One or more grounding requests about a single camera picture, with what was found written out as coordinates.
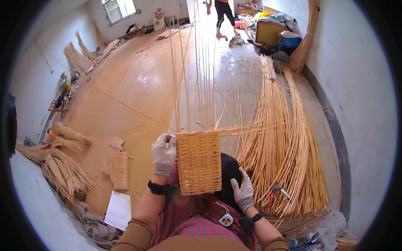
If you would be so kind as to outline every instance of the brown long sleeve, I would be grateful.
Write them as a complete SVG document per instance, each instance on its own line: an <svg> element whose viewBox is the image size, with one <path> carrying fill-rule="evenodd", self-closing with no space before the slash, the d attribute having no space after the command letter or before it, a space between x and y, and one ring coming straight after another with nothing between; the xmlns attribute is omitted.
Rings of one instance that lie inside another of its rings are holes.
<svg viewBox="0 0 402 251"><path fill-rule="evenodd" d="M148 250L153 229L146 223L132 219L129 221L126 231L118 243L112 247L112 251L144 251ZM221 251L236 250L248 251L249 249L240 242L224 236L192 236L178 235L167 238L150 249L151 251ZM274 239L262 248L262 251L289 251L287 242L283 237Z"/></svg>

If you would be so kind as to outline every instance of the forearm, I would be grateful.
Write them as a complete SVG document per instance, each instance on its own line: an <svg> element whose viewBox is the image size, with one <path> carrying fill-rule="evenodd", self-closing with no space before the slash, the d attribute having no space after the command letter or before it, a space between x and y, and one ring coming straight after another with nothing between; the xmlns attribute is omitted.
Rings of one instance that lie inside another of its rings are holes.
<svg viewBox="0 0 402 251"><path fill-rule="evenodd" d="M164 185L167 177L161 175L152 175L151 182ZM146 188L143 196L135 207L131 217L149 224L152 228L158 221L159 213L162 209L162 195L151 193L149 187Z"/></svg>
<svg viewBox="0 0 402 251"><path fill-rule="evenodd" d="M256 214L258 214L258 210L253 206L249 207L245 213L249 218L252 218ZM265 247L272 240L282 237L281 233L265 218L255 222L253 230L261 247Z"/></svg>

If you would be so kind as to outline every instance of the black wrist strap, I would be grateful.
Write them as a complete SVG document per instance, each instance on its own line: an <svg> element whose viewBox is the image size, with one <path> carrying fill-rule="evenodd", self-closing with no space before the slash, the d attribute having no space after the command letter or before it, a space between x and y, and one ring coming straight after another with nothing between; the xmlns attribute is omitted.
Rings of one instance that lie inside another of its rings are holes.
<svg viewBox="0 0 402 251"><path fill-rule="evenodd" d="M252 227L254 223L259 221L264 217L264 214L259 212L258 214L254 215L252 218L243 217L239 219L239 224L243 228L243 230L249 235L252 233Z"/></svg>
<svg viewBox="0 0 402 251"><path fill-rule="evenodd" d="M151 180L148 182L148 187L151 190L151 193L157 194L157 195L167 195L169 192L169 187L170 185L159 185L152 183Z"/></svg>

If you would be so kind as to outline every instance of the black capri pants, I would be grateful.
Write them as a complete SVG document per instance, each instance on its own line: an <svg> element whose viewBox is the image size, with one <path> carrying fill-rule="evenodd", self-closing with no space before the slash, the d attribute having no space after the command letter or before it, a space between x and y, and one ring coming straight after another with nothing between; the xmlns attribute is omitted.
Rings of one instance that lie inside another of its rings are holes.
<svg viewBox="0 0 402 251"><path fill-rule="evenodd" d="M216 13L218 14L218 22L216 23L216 27L220 28L222 22L224 21L224 14L229 19L232 26L234 26L234 17L232 14L232 10L230 9L229 3L224 3L219 0L215 0L215 9Z"/></svg>

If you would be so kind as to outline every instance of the red plaid shirt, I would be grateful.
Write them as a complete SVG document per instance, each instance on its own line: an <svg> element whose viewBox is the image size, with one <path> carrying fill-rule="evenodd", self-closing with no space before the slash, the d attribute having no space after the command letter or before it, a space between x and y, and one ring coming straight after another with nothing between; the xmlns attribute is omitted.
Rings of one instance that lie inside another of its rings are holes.
<svg viewBox="0 0 402 251"><path fill-rule="evenodd" d="M167 184L178 184L177 161ZM234 218L231 226L224 227L219 223L219 219L226 214L226 211L215 202L219 202L229 209L229 214ZM219 201L213 194L182 196L180 192L177 192L160 216L150 248L176 235L219 235L235 239L250 250L254 250L255 236L254 234L247 235L242 230L238 222L238 219L242 217L239 212Z"/></svg>

